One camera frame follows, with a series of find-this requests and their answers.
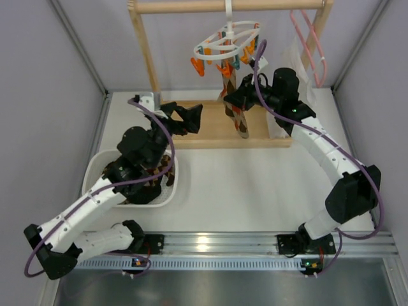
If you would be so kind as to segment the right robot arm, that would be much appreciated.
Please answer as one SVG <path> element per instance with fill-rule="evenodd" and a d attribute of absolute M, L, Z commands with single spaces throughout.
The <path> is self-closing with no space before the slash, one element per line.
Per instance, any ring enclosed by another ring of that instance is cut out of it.
<path fill-rule="evenodd" d="M 375 165 L 365 166 L 347 153 L 327 133 L 317 114 L 298 92 L 300 81 L 291 68 L 279 68 L 272 83 L 262 84 L 262 73 L 247 75 L 240 86 L 225 95 L 225 102 L 240 111 L 264 107 L 276 123 L 296 140 L 323 169 L 332 184 L 324 208 L 301 224 L 295 233 L 278 237 L 280 254 L 296 256 L 330 248 L 332 231 L 375 207 L 383 206 L 379 187 L 381 172 Z"/>

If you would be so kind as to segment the white clip sock hanger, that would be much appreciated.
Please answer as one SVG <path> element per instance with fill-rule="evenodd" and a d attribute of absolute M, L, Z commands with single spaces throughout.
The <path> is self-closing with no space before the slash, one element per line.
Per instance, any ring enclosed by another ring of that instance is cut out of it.
<path fill-rule="evenodd" d="M 205 66 L 213 62 L 222 76 L 229 78 L 241 64 L 249 64 L 258 47 L 260 23 L 257 21 L 233 21 L 231 1 L 225 1 L 226 25 L 196 45 L 191 64 L 201 77 Z"/>

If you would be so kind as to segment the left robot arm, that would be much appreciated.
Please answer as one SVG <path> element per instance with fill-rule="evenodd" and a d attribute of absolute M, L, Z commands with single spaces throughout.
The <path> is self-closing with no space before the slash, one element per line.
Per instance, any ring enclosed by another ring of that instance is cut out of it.
<path fill-rule="evenodd" d="M 33 259 L 39 261 L 42 273 L 56 280 L 87 259 L 116 251 L 135 254 L 142 247 L 145 233 L 134 220 L 99 232 L 85 233 L 85 229 L 117 204 L 139 200 L 147 182 L 171 170 L 173 160 L 159 173 L 152 172 L 167 148 L 175 152 L 173 135 L 199 132 L 203 105 L 184 108 L 176 102 L 147 103 L 138 96 L 128 102 L 148 118 L 150 128 L 135 126 L 126 130 L 117 145 L 119 157 L 82 197 L 48 222 L 31 224 L 24 230 L 33 249 L 25 264 L 26 277 L 37 276 L 29 272 Z"/>

